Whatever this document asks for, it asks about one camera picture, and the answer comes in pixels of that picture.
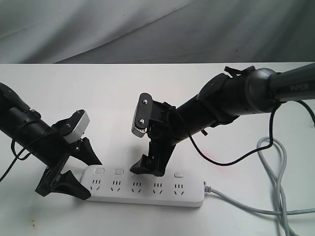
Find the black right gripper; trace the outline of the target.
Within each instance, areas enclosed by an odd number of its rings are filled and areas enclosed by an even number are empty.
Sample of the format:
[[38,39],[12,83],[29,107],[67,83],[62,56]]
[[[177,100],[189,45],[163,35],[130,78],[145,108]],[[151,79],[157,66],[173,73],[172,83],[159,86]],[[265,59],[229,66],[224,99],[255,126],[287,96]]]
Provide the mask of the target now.
[[149,153],[130,167],[136,175],[151,174],[164,176],[164,169],[170,159],[175,145],[188,137],[183,119],[176,107],[166,102],[153,101],[149,121]]

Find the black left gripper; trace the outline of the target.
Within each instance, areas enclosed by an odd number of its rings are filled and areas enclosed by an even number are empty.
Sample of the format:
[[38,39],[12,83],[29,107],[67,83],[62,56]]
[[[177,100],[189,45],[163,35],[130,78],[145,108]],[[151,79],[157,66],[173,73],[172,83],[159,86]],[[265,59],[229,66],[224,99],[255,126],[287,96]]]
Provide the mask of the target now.
[[52,126],[42,120],[35,124],[41,134],[35,142],[35,156],[47,166],[35,191],[41,196],[61,193],[86,200],[91,197],[90,191],[71,171],[62,174],[61,170],[70,156],[88,166],[102,165],[102,163],[88,138],[84,137],[71,144],[66,142],[60,133],[66,120],[67,118],[60,120]]

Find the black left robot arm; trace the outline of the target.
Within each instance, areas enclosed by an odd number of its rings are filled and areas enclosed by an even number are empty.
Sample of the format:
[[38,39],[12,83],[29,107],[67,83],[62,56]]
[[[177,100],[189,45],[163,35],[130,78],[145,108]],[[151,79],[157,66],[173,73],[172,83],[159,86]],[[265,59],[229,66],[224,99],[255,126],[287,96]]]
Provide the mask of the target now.
[[88,138],[83,137],[90,119],[85,110],[49,126],[41,114],[31,109],[19,95],[5,84],[0,85],[0,129],[11,141],[15,160],[26,160],[26,150],[46,165],[35,191],[41,196],[61,193],[86,200],[91,197],[71,171],[62,173],[69,157],[88,166],[100,165]]

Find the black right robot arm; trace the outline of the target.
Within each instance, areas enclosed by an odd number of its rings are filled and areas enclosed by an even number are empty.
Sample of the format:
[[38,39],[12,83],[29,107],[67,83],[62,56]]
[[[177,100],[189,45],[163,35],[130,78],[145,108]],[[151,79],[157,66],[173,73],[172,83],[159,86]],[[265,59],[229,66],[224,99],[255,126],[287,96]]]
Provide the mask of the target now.
[[231,124],[240,116],[269,113],[285,102],[304,104],[315,97],[315,66],[308,64],[286,72],[250,66],[226,67],[200,92],[179,107],[153,100],[141,93],[136,105],[132,133],[148,136],[149,151],[133,164],[136,175],[161,177],[177,143],[204,133],[206,128]]

